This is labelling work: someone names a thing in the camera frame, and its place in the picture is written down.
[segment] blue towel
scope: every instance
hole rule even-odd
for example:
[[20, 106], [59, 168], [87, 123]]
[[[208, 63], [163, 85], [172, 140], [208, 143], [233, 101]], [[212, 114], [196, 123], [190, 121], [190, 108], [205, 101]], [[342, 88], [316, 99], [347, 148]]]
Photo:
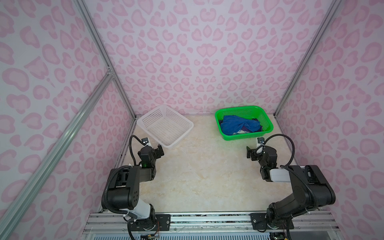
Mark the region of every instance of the blue towel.
[[238, 116], [224, 116], [223, 123], [220, 125], [221, 131], [225, 135], [233, 135], [238, 132], [242, 127], [246, 127], [251, 132], [256, 132], [260, 129], [260, 122], [249, 120]]

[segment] green basket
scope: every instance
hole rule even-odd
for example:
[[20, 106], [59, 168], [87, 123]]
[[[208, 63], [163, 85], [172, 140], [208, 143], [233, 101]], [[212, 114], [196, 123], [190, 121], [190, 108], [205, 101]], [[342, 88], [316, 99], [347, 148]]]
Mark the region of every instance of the green basket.
[[[223, 120], [224, 116], [227, 115], [235, 115], [246, 119], [253, 119], [257, 118], [260, 121], [260, 125], [263, 126], [262, 132], [251, 132], [251, 133], [244, 133], [244, 134], [237, 134], [237, 135], [225, 135], [221, 131], [219, 120]], [[264, 109], [258, 106], [244, 106], [244, 107], [236, 107], [236, 108], [224, 108], [220, 109], [215, 113], [216, 123], [218, 130], [220, 131], [220, 134], [223, 136], [224, 140], [237, 140], [237, 139], [243, 139], [243, 138], [250, 138], [250, 137], [261, 137], [266, 133], [269, 133], [273, 130], [273, 124], [271, 123], [271, 120], [265, 113]]]

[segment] white plastic basket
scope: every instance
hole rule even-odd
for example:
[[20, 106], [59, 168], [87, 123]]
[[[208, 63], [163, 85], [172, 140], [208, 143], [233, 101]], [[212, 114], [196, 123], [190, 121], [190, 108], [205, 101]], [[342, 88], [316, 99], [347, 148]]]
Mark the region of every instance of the white plastic basket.
[[167, 148], [178, 144], [194, 126], [193, 122], [164, 104], [144, 114], [137, 125]]

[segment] pile of clothes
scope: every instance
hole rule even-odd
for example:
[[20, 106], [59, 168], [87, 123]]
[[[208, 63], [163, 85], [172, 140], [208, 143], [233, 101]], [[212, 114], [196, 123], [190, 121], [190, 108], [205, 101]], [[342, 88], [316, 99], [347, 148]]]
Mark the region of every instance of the pile of clothes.
[[263, 126], [260, 125], [257, 118], [251, 120], [241, 118], [238, 116], [224, 116], [223, 120], [218, 121], [220, 123], [221, 131], [225, 135], [236, 135], [250, 132], [261, 132]]

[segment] wall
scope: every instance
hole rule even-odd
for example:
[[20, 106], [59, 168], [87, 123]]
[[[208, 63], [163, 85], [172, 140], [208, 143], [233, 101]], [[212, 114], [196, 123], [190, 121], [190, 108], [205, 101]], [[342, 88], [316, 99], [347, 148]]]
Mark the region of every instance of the wall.
[[0, 3], [0, 217], [106, 73], [72, 1]]
[[336, 192], [328, 208], [346, 240], [384, 236], [383, 11], [346, 1], [278, 117], [296, 159]]
[[86, 0], [136, 114], [273, 113], [330, 0]]
[[77, 239], [101, 204], [132, 119], [110, 83], [31, 204], [12, 240]]

